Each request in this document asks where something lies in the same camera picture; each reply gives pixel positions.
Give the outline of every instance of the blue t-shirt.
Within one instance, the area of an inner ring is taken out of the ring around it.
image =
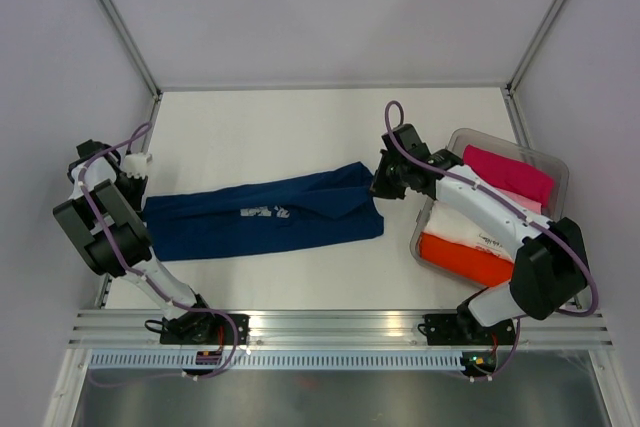
[[[286,252],[371,239],[384,220],[360,162],[331,172],[214,192],[149,197],[143,212],[161,261]]]

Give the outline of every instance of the folded garment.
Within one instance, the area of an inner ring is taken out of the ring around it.
[[[371,239],[384,219],[360,162],[331,172],[190,195],[149,197],[143,218],[162,261],[215,259]]]
[[[513,274],[512,262],[430,234],[420,236],[420,256],[427,262],[487,287],[500,285],[510,280]]]
[[[489,252],[511,261],[502,244],[482,230],[475,222],[444,202],[434,202],[423,232],[472,249]]]
[[[542,213],[542,204],[540,202],[536,202],[535,200],[527,199],[524,195],[515,194],[513,192],[509,192],[508,190],[498,189],[504,195],[509,197],[511,200],[518,202],[521,206],[526,207],[531,212],[535,212],[536,214]]]
[[[542,207],[549,205],[553,179],[535,167],[473,145],[464,150],[462,159],[490,185],[540,202]]]

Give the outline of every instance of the plastic bin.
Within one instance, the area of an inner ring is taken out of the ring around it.
[[[549,175],[554,180],[554,185],[549,199],[549,206],[548,208],[543,209],[542,213],[552,220],[559,220],[562,217],[564,196],[569,182],[569,169],[564,162],[550,155],[536,152],[535,150],[521,147],[513,142],[502,140],[488,134],[483,134],[482,132],[472,129],[456,130],[451,136],[447,149],[457,156],[462,157],[464,150],[469,145],[474,145],[480,149],[493,152],[509,159],[525,162]],[[437,268],[457,279],[464,279],[464,277],[460,277],[446,269],[442,269],[441,267],[432,264],[431,262],[427,262],[420,257],[420,234],[422,234],[424,226],[429,221],[433,202],[434,201],[432,199],[427,197],[427,201],[416,219],[416,230],[411,238],[411,255],[413,255],[420,265]]]

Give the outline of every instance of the red cloth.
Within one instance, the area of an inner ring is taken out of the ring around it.
[[[420,257],[487,287],[500,285],[513,274],[512,262],[430,234],[420,236]]]
[[[490,185],[549,205],[553,179],[535,167],[469,145],[462,156],[480,178]]]

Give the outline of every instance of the pink cloth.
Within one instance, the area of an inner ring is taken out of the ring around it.
[[[515,194],[513,192],[509,192],[508,190],[504,190],[504,189],[498,189],[498,190],[502,192],[504,195],[506,195],[507,197],[509,197],[511,200],[515,200],[521,206],[526,207],[530,211],[535,212],[536,214],[542,213],[542,204],[540,202],[527,199],[524,195]]]
[[[553,179],[535,167],[469,145],[462,156],[480,178],[498,189],[549,205]]]

